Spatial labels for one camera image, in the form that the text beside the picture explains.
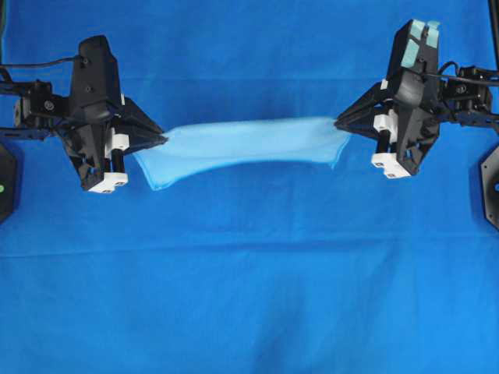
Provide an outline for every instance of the robotic arm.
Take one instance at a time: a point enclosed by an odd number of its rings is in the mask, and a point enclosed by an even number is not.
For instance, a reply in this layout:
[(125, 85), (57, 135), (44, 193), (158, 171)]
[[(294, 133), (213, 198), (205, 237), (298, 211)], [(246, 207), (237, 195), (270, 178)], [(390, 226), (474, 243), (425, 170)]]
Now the robotic arm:
[[(490, 11), (496, 37), (497, 7), (493, 10), (491, 5)], [(371, 163), (388, 178), (419, 172), (442, 122), (492, 128), (499, 133), (499, 115), (491, 112), (489, 88), (499, 86), (499, 72), (475, 66), (459, 68), (455, 62), (439, 68), (438, 38), (438, 23), (414, 19), (405, 24), (395, 35), (386, 79), (341, 113), (335, 123), (339, 129), (377, 141)], [(444, 75), (451, 66), (455, 76)], [(487, 219), (499, 228), (499, 150), (493, 160), (484, 163), (483, 171), (487, 172), (483, 173)]]
[(73, 61), (68, 97), (52, 92), (48, 82), (13, 82), (1, 65), (0, 94), (16, 95), (14, 127), (0, 128), (0, 138), (43, 140), (58, 136), (80, 177), (83, 190), (111, 193), (128, 182), (123, 156), (165, 143), (163, 130), (121, 94), (118, 63), (104, 36), (80, 43)]

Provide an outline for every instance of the cable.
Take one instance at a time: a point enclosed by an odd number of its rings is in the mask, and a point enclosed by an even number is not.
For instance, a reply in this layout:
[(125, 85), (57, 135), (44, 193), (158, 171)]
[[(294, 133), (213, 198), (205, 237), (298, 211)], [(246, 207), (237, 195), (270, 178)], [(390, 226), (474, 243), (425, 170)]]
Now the cable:
[(441, 74), (443, 73), (445, 70), (447, 70), (447, 68), (449, 66), (453, 65), (455, 67), (455, 75), (458, 75), (459, 73), (459, 65), (453, 61), (449, 61), (449, 62), (446, 62), (441, 68), (440, 70), (438, 70), (438, 74)]
[(81, 59), (81, 56), (60, 58), (59, 60), (44, 62), (41, 64), (0, 64), (0, 68), (4, 69), (36, 69), (36, 68), (48, 68), (50, 66), (63, 64), (64, 62), (73, 62)]
[(422, 75), (423, 76), (432, 76), (433, 78), (443, 78), (443, 79), (457, 80), (458, 82), (478, 84), (480, 86), (494, 86), (494, 87), (499, 87), (499, 79), (495, 79), (495, 80), (469, 79), (469, 78), (461, 78), (460, 76), (446, 76), (446, 75), (443, 75), (443, 74), (433, 74), (431, 72), (425, 72)]
[(490, 25), (492, 26), (492, 37), (494, 40), (494, 52), (496, 56), (496, 65), (499, 69), (499, 2), (489, 0)]

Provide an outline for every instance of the fabric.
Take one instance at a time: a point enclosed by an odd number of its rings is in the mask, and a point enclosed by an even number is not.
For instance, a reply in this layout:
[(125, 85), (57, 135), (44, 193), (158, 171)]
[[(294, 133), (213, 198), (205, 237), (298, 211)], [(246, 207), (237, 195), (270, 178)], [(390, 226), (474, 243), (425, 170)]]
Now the fabric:
[[(167, 131), (336, 118), (386, 75), (412, 18), (441, 21), (442, 62), (495, 67), (474, 0), (8, 6), (5, 62), (105, 34), (123, 93)], [(71, 65), (12, 75), (67, 94)], [(0, 100), (2, 124), (13, 103)], [(239, 164), (159, 192), (126, 157), (129, 185), (99, 196), (59, 140), (10, 143), (24, 172), (0, 225), (0, 372), (497, 372), (498, 234), (478, 172), (496, 145), (492, 130), (443, 124), (420, 174), (389, 181), (375, 143), (352, 136), (333, 171)]]
[(181, 178), (223, 166), (257, 161), (302, 161), (334, 167), (349, 141), (332, 118), (291, 118), (186, 125), (168, 142), (134, 155), (158, 191)]

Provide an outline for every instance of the blue backdrop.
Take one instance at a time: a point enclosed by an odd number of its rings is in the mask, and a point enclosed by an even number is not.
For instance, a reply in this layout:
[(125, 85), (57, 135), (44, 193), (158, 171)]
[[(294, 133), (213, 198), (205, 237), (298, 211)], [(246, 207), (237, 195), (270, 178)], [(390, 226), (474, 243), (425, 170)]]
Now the blue backdrop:
[[(442, 61), (495, 67), (487, 4), (472, 0), (15, 0), (4, 61), (74, 55), (105, 34), (124, 93), (164, 129), (334, 117), (384, 77), (411, 18), (442, 22)], [(70, 73), (13, 75), (67, 94)], [(129, 157), (112, 196), (80, 190), (58, 140), (18, 143), (0, 372), (497, 372), (498, 233), (478, 171), (497, 136), (441, 132), (406, 180), (352, 137), (333, 172), (245, 164), (160, 192)]]

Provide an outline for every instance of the screw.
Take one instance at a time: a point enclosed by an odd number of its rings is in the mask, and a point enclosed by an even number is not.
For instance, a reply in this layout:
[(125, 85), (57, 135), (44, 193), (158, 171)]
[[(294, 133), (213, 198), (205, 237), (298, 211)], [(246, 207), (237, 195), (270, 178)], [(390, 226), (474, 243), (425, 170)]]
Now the screw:
[(52, 103), (50, 100), (45, 101), (44, 106), (45, 106), (45, 109), (47, 109), (48, 111), (53, 111), (55, 108), (54, 103)]
[(458, 94), (463, 94), (466, 92), (466, 90), (467, 90), (466, 85), (460, 84), (459, 86), (456, 87), (455, 92), (457, 92)]

